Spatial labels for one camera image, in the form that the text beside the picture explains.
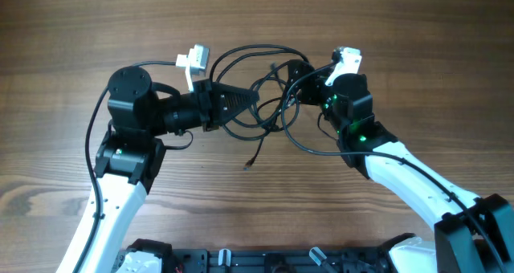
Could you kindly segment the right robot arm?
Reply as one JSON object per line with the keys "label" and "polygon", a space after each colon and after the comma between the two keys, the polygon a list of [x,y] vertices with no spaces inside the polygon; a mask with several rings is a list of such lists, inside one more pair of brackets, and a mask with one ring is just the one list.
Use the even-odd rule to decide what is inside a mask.
{"label": "right robot arm", "polygon": [[385,247],[395,272],[511,272],[513,208],[498,194],[482,198],[423,164],[373,113],[365,75],[330,63],[290,70],[286,100],[316,105],[337,133],[335,154],[403,200],[434,232],[427,242],[404,234]]}

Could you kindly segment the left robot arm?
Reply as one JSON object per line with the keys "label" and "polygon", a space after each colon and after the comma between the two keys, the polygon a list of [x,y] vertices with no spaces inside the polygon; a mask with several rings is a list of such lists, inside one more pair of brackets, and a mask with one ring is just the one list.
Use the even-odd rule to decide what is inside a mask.
{"label": "left robot arm", "polygon": [[111,119],[96,156],[86,158],[92,191],[60,272],[106,272],[112,267],[165,154],[179,149],[165,145],[161,136],[215,130],[259,100],[254,90],[210,79],[193,82],[191,91],[182,94],[152,81],[144,66],[115,71],[100,95]]}

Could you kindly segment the black base frame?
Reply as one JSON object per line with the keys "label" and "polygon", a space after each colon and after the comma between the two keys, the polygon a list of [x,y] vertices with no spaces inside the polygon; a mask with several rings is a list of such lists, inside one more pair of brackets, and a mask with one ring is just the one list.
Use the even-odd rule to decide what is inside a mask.
{"label": "black base frame", "polygon": [[115,258],[112,272],[436,272],[434,244],[413,234],[378,247],[325,250],[219,251],[174,249],[138,239]]}

